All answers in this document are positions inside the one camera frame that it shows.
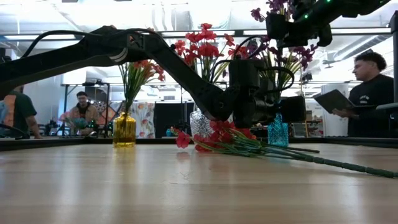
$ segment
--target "robotic arm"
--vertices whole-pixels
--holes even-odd
[[[350,10],[355,11],[347,13],[347,6],[353,6],[353,2],[356,7]],[[286,42],[289,46],[305,45],[317,32],[325,30],[323,26],[330,29],[328,23],[340,15],[355,17],[358,14],[369,14],[383,4],[380,0],[318,0],[315,4],[314,0],[294,1],[297,15],[301,16],[296,16],[295,22],[286,22],[281,21],[280,16],[271,14],[267,18],[267,29],[270,37]],[[302,18],[308,17],[306,13],[312,13],[311,21],[317,22],[303,22]],[[69,47],[27,56],[40,39],[51,34],[85,37]],[[232,60],[229,63],[231,84],[223,91],[202,80],[155,32],[146,29],[117,30],[108,26],[89,34],[64,30],[50,31],[39,36],[22,58],[0,64],[0,100],[19,85],[79,68],[110,67],[149,58],[155,60],[186,89],[202,112],[212,120],[227,120],[233,112],[235,125],[248,128],[252,123],[271,121],[276,112],[284,114],[285,121],[305,119],[304,98],[301,96],[281,103],[266,98],[266,93],[280,90],[270,90],[266,80],[259,78],[259,71],[282,70],[292,75],[284,68],[266,68],[260,60]]]

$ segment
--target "wooden table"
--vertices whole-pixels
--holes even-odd
[[[398,149],[295,144],[398,170]],[[0,152],[1,224],[398,223],[398,180],[174,145]]]

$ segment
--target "dark hair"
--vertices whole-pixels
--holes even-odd
[[[381,54],[376,53],[376,52],[370,52],[370,53],[365,53],[365,54],[359,54],[358,56],[355,57],[355,62],[358,60],[362,60],[365,62],[374,62],[377,65],[377,68],[379,71],[383,71],[387,67],[387,62],[386,59],[384,59]]]
[[[79,97],[79,96],[87,96],[87,93],[85,93],[85,92],[83,92],[83,91],[80,91],[80,92],[78,92],[78,93],[76,94],[76,96],[77,96],[77,97]]]

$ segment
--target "yellow glass vase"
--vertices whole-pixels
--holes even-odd
[[[136,120],[129,113],[121,113],[113,121],[113,145],[134,147],[136,145]]]

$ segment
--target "blue glass vase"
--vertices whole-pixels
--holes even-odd
[[[268,144],[275,146],[289,145],[289,127],[282,122],[282,115],[276,114],[274,121],[268,124]]]

